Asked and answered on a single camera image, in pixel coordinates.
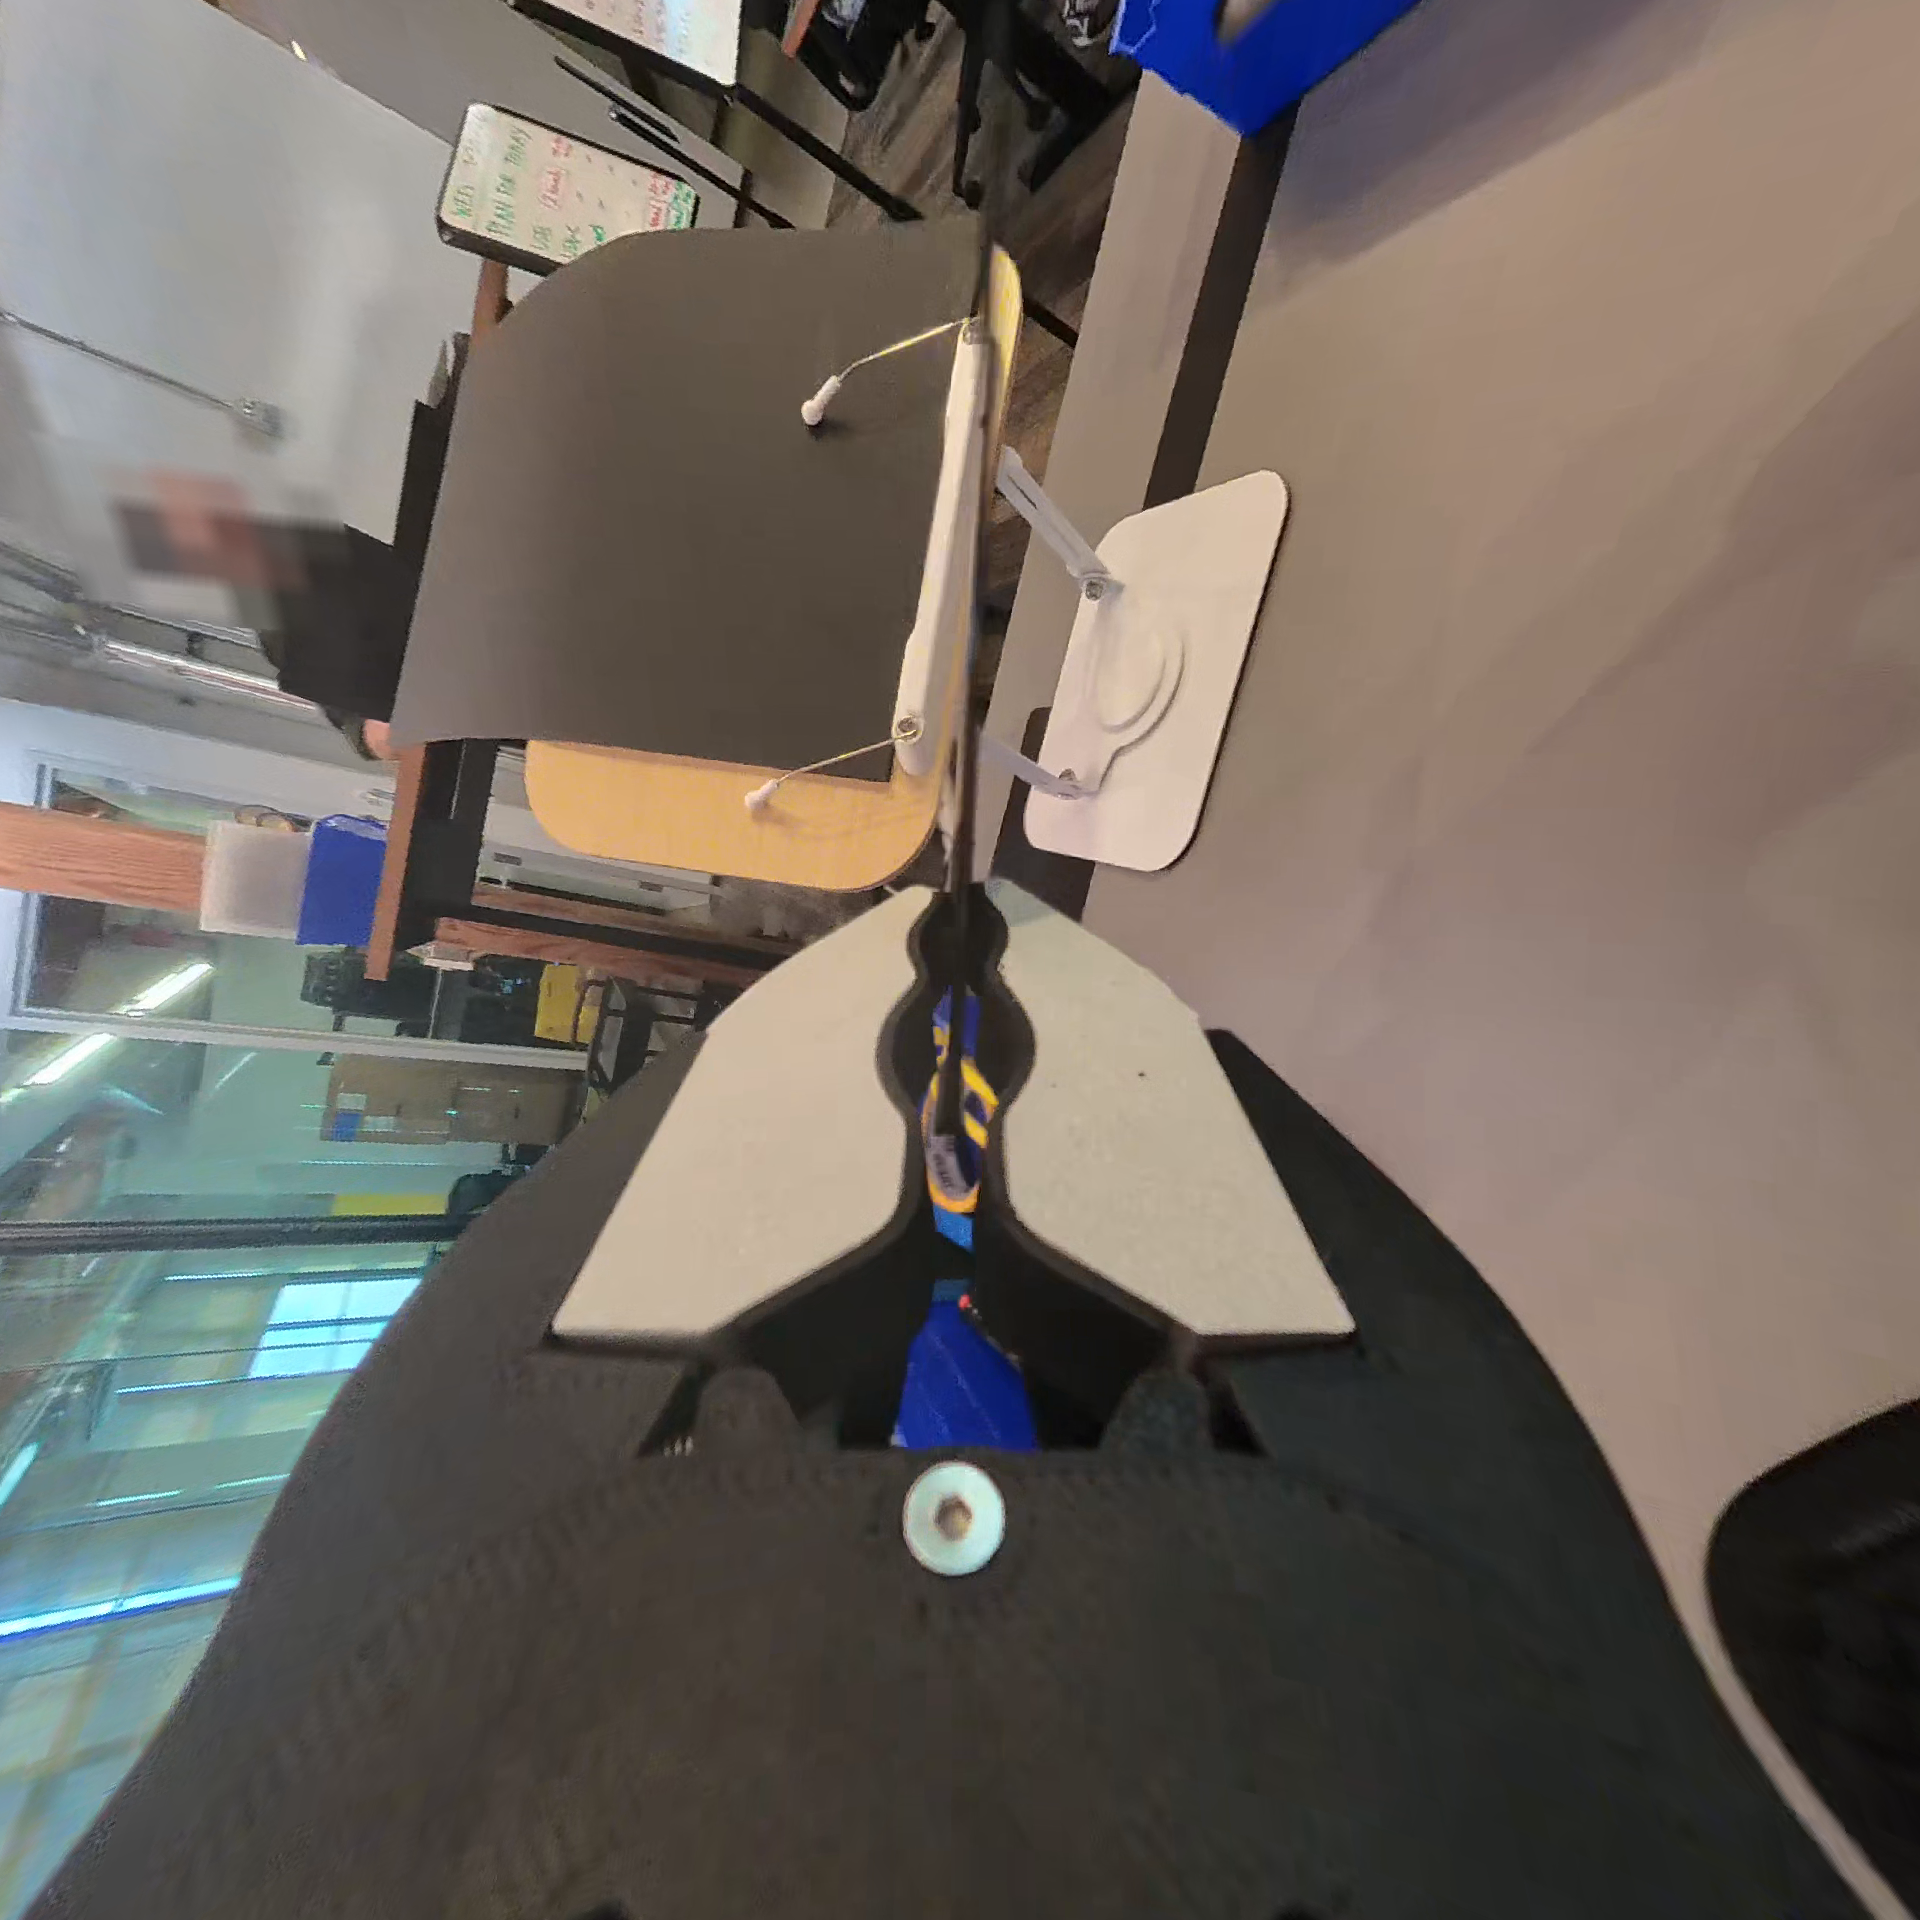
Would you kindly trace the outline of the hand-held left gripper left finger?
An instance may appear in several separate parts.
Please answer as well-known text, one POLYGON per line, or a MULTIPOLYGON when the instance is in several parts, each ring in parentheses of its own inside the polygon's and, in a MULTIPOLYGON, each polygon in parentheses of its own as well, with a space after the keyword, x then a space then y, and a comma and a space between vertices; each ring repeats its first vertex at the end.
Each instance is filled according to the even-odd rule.
POLYGON ((900 1378, 924 1186, 892 1044, 926 1011, 937 908, 882 901, 710 1022, 557 1310, 560 1353, 757 1369, 804 1419, 900 1378))

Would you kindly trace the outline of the black backdrop board stand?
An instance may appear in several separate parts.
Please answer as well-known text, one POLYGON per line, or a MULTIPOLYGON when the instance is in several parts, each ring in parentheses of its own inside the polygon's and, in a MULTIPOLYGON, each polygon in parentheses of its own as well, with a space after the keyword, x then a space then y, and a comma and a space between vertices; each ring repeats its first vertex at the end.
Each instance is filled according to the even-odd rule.
POLYGON ((905 878, 948 814, 987 265, 1020 324, 977 212, 621 239, 529 292, 462 377, 396 747, 522 743, 591 858, 905 878))

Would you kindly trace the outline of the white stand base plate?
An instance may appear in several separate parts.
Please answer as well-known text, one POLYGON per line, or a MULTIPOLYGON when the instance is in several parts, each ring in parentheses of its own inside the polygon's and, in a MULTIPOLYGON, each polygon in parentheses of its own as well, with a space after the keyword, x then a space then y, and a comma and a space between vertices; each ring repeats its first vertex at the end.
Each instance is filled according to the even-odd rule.
POLYGON ((1254 471, 1117 521, 1077 579, 1027 841, 1159 874, 1196 839, 1278 558, 1289 490, 1254 471))

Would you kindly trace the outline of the whiteboard easel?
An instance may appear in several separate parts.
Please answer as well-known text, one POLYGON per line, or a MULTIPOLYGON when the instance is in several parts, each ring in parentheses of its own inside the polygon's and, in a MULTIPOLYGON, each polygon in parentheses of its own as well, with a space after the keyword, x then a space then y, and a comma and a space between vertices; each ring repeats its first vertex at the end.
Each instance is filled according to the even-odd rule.
POLYGON ((548 276, 607 244, 692 230, 695 184, 499 105, 465 110, 436 202, 438 239, 548 276))
POLYGON ((518 11, 728 97, 741 80, 741 3, 529 3, 518 11))

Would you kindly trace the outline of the thin black plastic strip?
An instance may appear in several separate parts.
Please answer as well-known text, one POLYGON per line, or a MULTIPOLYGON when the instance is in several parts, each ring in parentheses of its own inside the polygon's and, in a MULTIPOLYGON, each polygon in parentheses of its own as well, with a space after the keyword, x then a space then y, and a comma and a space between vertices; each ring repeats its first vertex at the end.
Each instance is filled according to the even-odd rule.
POLYGON ((996 1116, 996 1092, 973 1063, 984 1009, 981 967, 987 955, 978 931, 973 883, 973 844, 978 791, 978 716, 973 706, 984 614, 991 598, 985 558, 992 516, 999 444, 1018 349, 1018 321, 1007 317, 1000 271, 984 270, 981 317, 973 329, 984 340, 985 388, 978 429, 978 477, 973 485, 977 510, 966 571, 969 614, 959 655, 959 708, 948 764, 948 814, 945 826, 945 921, 935 950, 931 1090, 923 1104, 923 1146, 926 1188, 934 1205, 937 1265, 926 1318, 905 1363, 893 1446, 920 1452, 999 1450, 1033 1452, 1040 1446, 1035 1419, 1020 1380, 1020 1367, 991 1338, 973 1308, 977 1213, 987 1147, 996 1116))

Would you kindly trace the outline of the blue plastic bin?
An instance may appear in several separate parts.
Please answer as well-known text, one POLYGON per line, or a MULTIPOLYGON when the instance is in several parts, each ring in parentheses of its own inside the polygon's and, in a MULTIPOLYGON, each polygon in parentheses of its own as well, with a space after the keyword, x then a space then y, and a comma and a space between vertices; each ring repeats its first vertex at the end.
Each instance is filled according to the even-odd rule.
POLYGON ((1137 62, 1242 139, 1296 107, 1414 3, 1123 3, 1111 52, 1137 62))

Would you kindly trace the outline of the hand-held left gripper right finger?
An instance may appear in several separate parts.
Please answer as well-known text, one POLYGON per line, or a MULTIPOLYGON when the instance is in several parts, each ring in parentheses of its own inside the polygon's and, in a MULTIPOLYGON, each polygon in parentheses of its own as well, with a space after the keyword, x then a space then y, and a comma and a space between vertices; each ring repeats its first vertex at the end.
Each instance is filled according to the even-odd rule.
POLYGON ((994 1116, 974 1298, 1045 1396, 1109 1419, 1155 1370, 1341 1349, 1331 1280, 1199 1013, 1012 881, 981 1041, 994 1116))

